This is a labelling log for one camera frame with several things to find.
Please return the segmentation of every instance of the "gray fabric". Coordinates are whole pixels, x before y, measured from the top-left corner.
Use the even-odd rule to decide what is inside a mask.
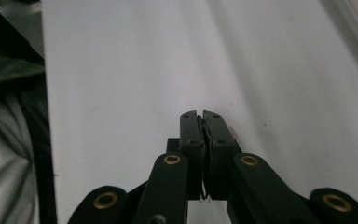
[[[14,94],[0,98],[0,223],[38,223],[30,134]]]

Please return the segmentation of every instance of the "white surface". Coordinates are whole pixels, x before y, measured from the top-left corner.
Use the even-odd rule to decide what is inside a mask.
[[[93,189],[143,183],[192,109],[221,114],[294,191],[358,200],[358,61],[324,7],[44,1],[60,223]],[[207,204],[188,223],[229,223]]]

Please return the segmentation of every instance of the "brass screw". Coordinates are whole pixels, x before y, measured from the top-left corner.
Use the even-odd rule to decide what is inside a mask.
[[[103,197],[110,197],[110,202],[109,203],[101,203],[101,198],[103,198]],[[117,199],[118,199],[118,196],[116,193],[114,193],[113,191],[107,191],[105,193],[98,195],[98,197],[96,197],[94,199],[94,207],[96,207],[98,209],[109,208],[117,202]]]
[[[345,199],[335,195],[335,194],[325,194],[322,199],[324,200],[324,202],[329,205],[331,208],[336,209],[339,212],[349,212],[352,210],[351,204],[348,203]],[[342,204],[336,204],[333,203],[331,200],[338,200],[340,201]]]
[[[166,156],[164,158],[164,162],[169,165],[175,165],[180,162],[180,157],[175,156],[175,155]]]
[[[241,158],[241,161],[243,162],[243,163],[245,163],[246,165],[257,165],[258,164],[258,160],[255,158],[255,157],[253,157],[253,156],[243,156],[242,158]]]

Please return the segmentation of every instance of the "white table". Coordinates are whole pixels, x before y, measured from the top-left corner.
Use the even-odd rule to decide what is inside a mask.
[[[358,200],[358,43],[317,0],[43,1],[58,218],[149,176],[179,116],[221,114],[295,192]],[[229,223],[190,203],[188,223]]]

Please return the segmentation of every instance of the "gray cloth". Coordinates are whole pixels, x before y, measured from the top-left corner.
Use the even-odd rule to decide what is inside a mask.
[[[0,98],[0,223],[39,223],[34,155],[18,100]]]

